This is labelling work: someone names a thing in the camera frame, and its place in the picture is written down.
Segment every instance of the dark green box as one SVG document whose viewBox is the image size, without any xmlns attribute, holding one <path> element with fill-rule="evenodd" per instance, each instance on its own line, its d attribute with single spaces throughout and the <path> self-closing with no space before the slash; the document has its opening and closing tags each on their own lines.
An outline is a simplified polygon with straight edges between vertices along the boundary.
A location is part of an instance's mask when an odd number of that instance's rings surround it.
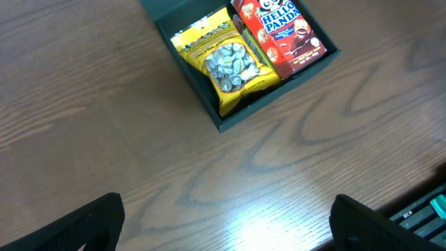
<svg viewBox="0 0 446 251">
<path fill-rule="evenodd" d="M 284 81 L 279 88 L 260 91 L 253 95 L 243 98 L 242 102 L 235 108 L 234 112 L 228 117 L 219 115 L 219 98 L 210 80 L 205 75 L 188 64 L 176 51 L 170 38 L 175 33 L 184 29 L 188 25 L 200 20 L 205 15 L 217 10 L 223 5 L 229 7 L 229 11 L 233 10 L 228 0 L 141 0 L 142 5 L 148 14 L 156 23 L 158 30 L 164 39 L 167 48 L 171 51 L 175 61 L 186 78 L 189 79 L 190 85 L 200 97 L 204 108 L 214 121 L 220 132 L 228 130 L 238 122 L 246 119 L 249 115 L 266 106 L 284 93 L 295 88 L 297 85 L 305 82 L 310 77 L 319 73 L 324 69 L 339 53 L 340 50 L 333 43 L 322 26 L 316 21 L 314 16 L 309 12 L 306 5 L 300 0 L 292 0 L 302 16 L 306 19 L 310 27 L 319 37 L 321 42 L 327 48 L 321 58 L 309 64 L 302 70 L 298 71 L 287 80 Z"/>
</svg>

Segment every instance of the wooden desk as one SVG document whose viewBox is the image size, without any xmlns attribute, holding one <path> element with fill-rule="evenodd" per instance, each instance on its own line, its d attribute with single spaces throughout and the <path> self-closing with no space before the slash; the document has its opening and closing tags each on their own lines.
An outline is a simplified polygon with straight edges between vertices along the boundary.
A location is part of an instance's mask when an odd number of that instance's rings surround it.
<svg viewBox="0 0 446 251">
<path fill-rule="evenodd" d="M 136 0 L 0 3 L 0 245 L 106 192 L 119 250 L 309 250 L 446 161 L 446 1 L 307 1 L 343 50 L 219 134 Z"/>
</svg>

